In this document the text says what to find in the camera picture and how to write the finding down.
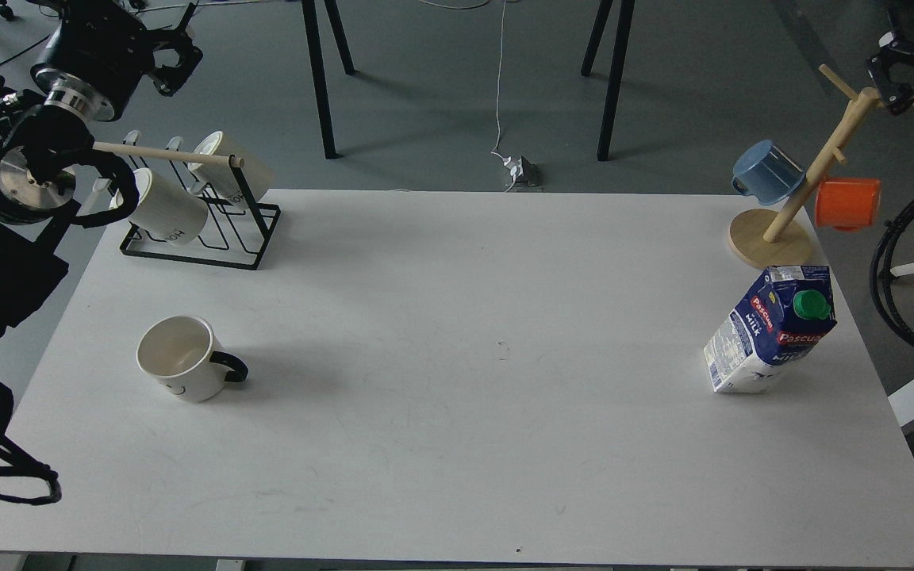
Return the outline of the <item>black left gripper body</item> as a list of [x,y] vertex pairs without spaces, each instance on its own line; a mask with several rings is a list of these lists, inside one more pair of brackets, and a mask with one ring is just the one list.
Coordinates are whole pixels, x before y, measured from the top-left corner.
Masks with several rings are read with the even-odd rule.
[[142,76],[155,68],[148,29],[113,1],[35,1],[60,25],[30,69],[47,93],[57,79],[76,79],[102,99],[94,119],[121,118]]

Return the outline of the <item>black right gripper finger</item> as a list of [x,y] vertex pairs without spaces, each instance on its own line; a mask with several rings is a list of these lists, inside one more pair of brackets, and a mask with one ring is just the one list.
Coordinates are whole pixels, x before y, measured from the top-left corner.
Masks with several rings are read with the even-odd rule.
[[893,69],[898,65],[914,69],[914,56],[895,48],[882,48],[867,59],[867,73],[878,92],[879,102],[894,116],[914,108],[914,83],[893,78]]

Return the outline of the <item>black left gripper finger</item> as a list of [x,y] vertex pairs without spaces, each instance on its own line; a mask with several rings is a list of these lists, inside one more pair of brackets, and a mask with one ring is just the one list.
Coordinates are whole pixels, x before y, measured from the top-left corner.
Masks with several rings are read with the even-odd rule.
[[200,48],[153,48],[150,47],[149,59],[153,61],[153,53],[157,51],[175,51],[178,55],[178,62],[174,66],[162,65],[152,67],[145,72],[145,75],[152,80],[157,93],[164,97],[173,97],[194,73],[199,65],[203,51]]
[[179,60],[192,60],[197,57],[197,49],[189,33],[189,24],[197,4],[187,4],[180,21],[174,28],[149,29],[146,43],[153,52],[174,52]]

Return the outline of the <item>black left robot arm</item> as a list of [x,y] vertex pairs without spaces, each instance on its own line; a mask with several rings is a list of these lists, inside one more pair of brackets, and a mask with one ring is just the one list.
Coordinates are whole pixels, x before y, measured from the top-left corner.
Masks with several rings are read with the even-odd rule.
[[[0,339],[40,310],[68,274],[56,248],[72,225],[126,220],[140,194],[132,169],[94,140],[90,123],[123,115],[144,77],[170,97],[202,58],[189,22],[148,28],[116,1],[44,1],[58,28],[30,69],[35,90],[0,76]],[[60,501],[60,477],[6,432],[10,387],[0,382],[0,501]]]

